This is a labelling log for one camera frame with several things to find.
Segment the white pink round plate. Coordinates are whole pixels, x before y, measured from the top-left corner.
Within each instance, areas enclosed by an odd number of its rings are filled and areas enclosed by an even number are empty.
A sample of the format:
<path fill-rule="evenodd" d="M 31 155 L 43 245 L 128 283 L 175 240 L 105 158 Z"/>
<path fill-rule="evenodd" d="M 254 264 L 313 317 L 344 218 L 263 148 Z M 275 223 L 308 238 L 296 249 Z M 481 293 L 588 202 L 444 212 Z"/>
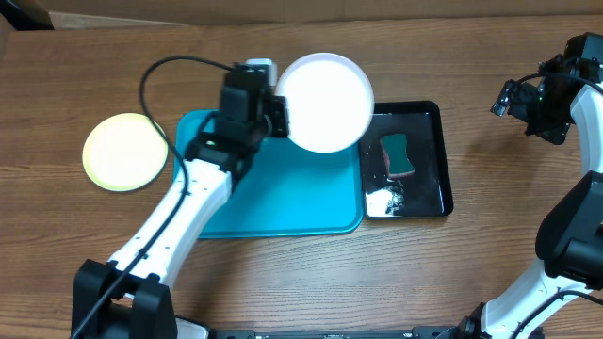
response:
<path fill-rule="evenodd" d="M 286 98 L 288 138 L 313 153 L 336 153 L 367 131 L 374 92 L 365 72 L 333 53 L 303 56 L 282 73 L 275 90 Z"/>

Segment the green scrubbing sponge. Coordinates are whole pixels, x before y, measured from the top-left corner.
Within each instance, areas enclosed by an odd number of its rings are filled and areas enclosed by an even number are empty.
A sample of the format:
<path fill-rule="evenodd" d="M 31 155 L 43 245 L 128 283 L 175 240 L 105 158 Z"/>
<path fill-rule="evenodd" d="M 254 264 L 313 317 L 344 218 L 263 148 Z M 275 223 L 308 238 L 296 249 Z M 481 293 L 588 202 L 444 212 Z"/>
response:
<path fill-rule="evenodd" d="M 383 136 L 380 139 L 385 170 L 389 179 L 399 179 L 412 175 L 415 167 L 407 154 L 408 140 L 405 134 Z"/>

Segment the yellow-green round plate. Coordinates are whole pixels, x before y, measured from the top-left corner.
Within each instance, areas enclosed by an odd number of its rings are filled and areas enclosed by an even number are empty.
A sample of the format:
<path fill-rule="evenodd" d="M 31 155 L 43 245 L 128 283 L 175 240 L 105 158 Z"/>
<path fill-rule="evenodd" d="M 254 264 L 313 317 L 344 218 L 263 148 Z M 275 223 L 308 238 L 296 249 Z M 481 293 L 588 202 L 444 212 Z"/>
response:
<path fill-rule="evenodd" d="M 127 192 L 150 184 L 169 154 L 163 129 L 146 116 L 122 113 L 100 122 L 88 135 L 82 163 L 99 187 Z"/>

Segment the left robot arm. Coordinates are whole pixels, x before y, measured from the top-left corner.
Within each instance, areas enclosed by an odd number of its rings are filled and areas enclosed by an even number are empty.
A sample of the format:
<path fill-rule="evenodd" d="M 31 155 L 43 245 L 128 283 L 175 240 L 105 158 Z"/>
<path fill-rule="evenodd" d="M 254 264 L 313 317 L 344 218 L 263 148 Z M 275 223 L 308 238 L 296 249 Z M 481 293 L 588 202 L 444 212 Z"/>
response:
<path fill-rule="evenodd" d="M 208 220 L 249 172 L 267 137 L 287 137 L 285 97 L 267 58 L 225 67 L 218 110 L 177 152 L 176 180 L 136 234 L 104 264 L 87 260 L 73 282 L 73 338 L 207 338 L 175 314 L 171 290 Z"/>

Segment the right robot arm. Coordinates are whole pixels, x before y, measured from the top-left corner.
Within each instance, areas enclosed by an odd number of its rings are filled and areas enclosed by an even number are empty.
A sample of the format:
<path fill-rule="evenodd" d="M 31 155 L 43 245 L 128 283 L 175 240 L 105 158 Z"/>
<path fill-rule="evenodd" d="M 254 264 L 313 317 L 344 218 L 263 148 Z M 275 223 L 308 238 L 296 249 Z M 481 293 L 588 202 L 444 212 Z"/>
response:
<path fill-rule="evenodd" d="M 534 76 L 537 86 L 529 75 L 507 81 L 491 111 L 553 144 L 575 124 L 582 177 L 542 221 L 531 266 L 445 338 L 529 338 L 564 305 L 602 287 L 602 55 L 567 51 Z"/>

